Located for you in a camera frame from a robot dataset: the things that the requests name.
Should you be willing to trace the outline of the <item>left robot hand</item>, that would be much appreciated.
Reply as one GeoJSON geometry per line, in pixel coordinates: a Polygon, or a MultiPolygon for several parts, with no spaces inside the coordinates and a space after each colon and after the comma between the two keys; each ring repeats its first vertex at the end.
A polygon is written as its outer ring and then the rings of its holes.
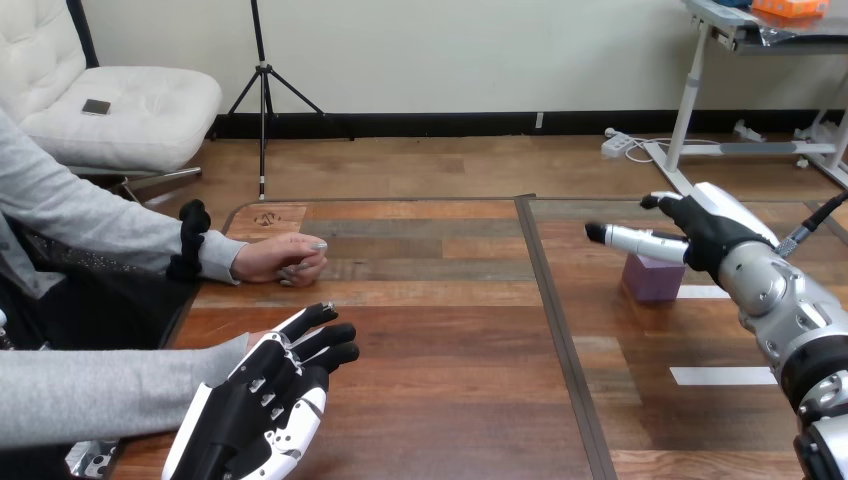
{"type": "Polygon", "coordinates": [[[329,376],[358,359],[356,329],[331,302],[265,333],[221,384],[201,384],[177,431],[165,479],[284,479],[324,415],[329,376]]]}

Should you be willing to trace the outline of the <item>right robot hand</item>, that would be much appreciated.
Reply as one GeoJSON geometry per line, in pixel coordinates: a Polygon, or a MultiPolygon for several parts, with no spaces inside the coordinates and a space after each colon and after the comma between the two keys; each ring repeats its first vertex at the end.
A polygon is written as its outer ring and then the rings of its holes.
{"type": "Polygon", "coordinates": [[[657,191],[644,196],[640,207],[658,209],[682,231],[680,235],[656,230],[637,230],[621,225],[588,222],[587,238],[627,253],[665,262],[685,264],[708,273],[718,281],[723,259],[736,247],[760,243],[773,251],[778,246],[774,233],[750,210],[723,189],[697,183],[684,196],[657,191]]]}

